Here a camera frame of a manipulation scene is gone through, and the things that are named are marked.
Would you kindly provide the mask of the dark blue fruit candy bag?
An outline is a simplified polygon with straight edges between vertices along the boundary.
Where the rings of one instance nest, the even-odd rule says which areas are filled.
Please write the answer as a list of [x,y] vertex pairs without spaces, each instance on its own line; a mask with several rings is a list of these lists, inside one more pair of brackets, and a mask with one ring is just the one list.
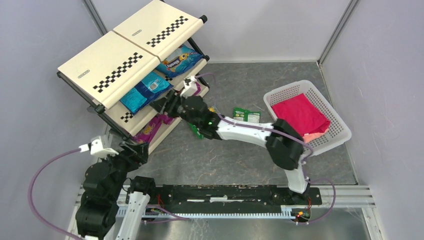
[[173,87],[167,80],[150,72],[139,83],[137,83],[129,92],[127,92],[120,102],[132,113],[136,114],[139,110],[147,106],[150,102],[156,100],[160,95]]

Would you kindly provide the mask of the purple grape candy bag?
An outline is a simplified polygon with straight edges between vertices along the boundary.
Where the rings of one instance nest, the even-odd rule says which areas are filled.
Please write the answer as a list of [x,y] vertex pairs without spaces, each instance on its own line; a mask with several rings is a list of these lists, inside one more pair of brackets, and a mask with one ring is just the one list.
[[163,123],[163,117],[156,115],[149,123],[131,139],[136,143],[150,143]]
[[170,125],[175,120],[175,118],[169,117],[168,115],[165,115],[165,114],[159,114],[158,117],[160,121],[166,125]]

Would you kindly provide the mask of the green Fox's candy bag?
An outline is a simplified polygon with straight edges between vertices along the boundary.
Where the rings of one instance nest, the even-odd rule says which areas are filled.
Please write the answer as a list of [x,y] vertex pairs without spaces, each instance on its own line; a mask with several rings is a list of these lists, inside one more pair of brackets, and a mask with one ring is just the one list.
[[[216,106],[215,106],[215,105],[213,105],[213,106],[209,107],[208,109],[209,109],[209,111],[210,111],[210,112],[214,112],[214,113],[216,113],[216,112],[218,111],[218,109],[216,108]],[[196,136],[199,140],[204,139],[204,135],[200,133],[200,130],[199,130],[199,129],[198,129],[198,128],[194,125],[194,124],[188,123],[188,125],[189,125],[189,127],[190,127],[191,131],[194,133],[194,135],[195,135],[195,136]]]

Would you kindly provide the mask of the light blue Slendy bag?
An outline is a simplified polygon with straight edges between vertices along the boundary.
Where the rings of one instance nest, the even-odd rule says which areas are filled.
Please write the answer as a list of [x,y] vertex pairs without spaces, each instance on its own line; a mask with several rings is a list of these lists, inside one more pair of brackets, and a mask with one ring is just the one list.
[[169,78],[175,78],[190,70],[203,58],[203,54],[182,44],[165,60],[161,61],[155,70]]

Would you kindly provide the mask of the small green white candy bag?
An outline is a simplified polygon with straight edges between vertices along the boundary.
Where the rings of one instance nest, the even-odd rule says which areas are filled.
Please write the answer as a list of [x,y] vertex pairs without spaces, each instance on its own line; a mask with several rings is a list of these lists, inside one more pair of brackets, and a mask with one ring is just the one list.
[[240,107],[233,108],[233,119],[248,123],[259,123],[261,117],[260,111],[250,111]]

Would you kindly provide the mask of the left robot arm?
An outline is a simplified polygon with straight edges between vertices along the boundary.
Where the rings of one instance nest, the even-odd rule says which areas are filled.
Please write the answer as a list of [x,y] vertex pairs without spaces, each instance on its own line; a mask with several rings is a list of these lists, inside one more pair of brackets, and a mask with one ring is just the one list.
[[[105,239],[116,222],[118,199],[127,174],[146,164],[149,144],[121,142],[117,149],[99,139],[89,145],[90,154],[101,159],[85,172],[84,193],[76,212],[78,234],[87,239]],[[127,190],[127,211],[122,221],[118,240],[134,240],[141,218],[154,195],[155,181],[149,177],[135,177]]]

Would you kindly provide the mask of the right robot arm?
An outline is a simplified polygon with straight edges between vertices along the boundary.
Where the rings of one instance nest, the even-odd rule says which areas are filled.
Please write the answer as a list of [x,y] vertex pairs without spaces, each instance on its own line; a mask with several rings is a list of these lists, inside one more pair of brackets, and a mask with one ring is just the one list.
[[235,120],[210,111],[201,96],[186,97],[174,90],[149,106],[160,114],[180,118],[196,126],[207,139],[241,141],[265,148],[273,163],[284,170],[288,188],[297,194],[306,192],[309,180],[301,161],[308,144],[285,120],[278,118],[272,123]]

